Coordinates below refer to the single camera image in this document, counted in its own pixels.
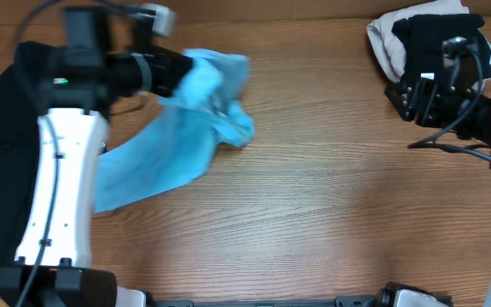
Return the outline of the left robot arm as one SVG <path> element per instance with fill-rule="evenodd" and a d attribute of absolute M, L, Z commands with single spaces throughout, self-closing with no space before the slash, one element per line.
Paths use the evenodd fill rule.
<path fill-rule="evenodd" d="M 190 58 L 153 44 L 175 20 L 165 6 L 101 1 L 64 12 L 66 43 L 28 87 L 38 113 L 39 160 L 32 209 L 14 263 L 0 268 L 11 306 L 136 306 L 146 291 L 120 287 L 91 266 L 90 221 L 96 167 L 112 104 L 142 92 L 171 96 Z"/>

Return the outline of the folded black t-shirt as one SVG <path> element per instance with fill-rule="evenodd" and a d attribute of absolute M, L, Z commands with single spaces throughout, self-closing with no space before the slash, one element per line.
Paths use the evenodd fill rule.
<path fill-rule="evenodd" d="M 479 14 L 417 14 L 394 23 L 392 33 L 406 50 L 406 63 L 401 81 L 413 87 L 423 73 L 446 86 L 452 71 L 442 61 L 442 43 L 456 37 L 478 43 L 478 56 L 485 79 L 491 78 L 491 48 L 480 32 L 484 19 Z"/>

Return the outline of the black t-shirt on left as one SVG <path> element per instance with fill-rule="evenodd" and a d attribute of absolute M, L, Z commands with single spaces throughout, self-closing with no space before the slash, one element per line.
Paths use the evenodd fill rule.
<path fill-rule="evenodd" d="M 0 74 L 0 267 L 14 262 L 30 215 L 38 171 L 37 119 L 9 66 Z"/>

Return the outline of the light blue t-shirt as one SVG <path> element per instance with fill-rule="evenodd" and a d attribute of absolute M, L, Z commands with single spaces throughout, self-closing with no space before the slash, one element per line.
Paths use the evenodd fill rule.
<path fill-rule="evenodd" d="M 94 208 L 111 211 L 186 185 L 209 169 L 220 144 L 236 148 L 255 136 L 240 104 L 250 77 L 245 55 L 187 49 L 194 66 L 162 113 L 129 141 L 99 158 Z"/>

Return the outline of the folded beige t-shirt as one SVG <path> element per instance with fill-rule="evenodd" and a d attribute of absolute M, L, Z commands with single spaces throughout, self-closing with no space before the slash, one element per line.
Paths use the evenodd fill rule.
<path fill-rule="evenodd" d="M 460 0 L 438 0 L 414 5 L 383 14 L 367 26 L 367 36 L 374 55 L 386 77 L 397 83 L 405 72 L 406 50 L 400 39 L 391 31 L 396 21 L 417 14 L 468 14 L 469 9 Z"/>

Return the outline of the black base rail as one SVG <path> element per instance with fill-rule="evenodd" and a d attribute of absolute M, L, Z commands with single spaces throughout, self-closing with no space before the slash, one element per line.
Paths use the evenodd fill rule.
<path fill-rule="evenodd" d="M 194 302 L 192 300 L 156 300 L 147 293 L 147 306 L 152 307 L 453 307 L 448 295 L 435 295 L 417 287 L 389 282 L 376 294 L 338 295 L 332 299 L 293 299 Z"/>

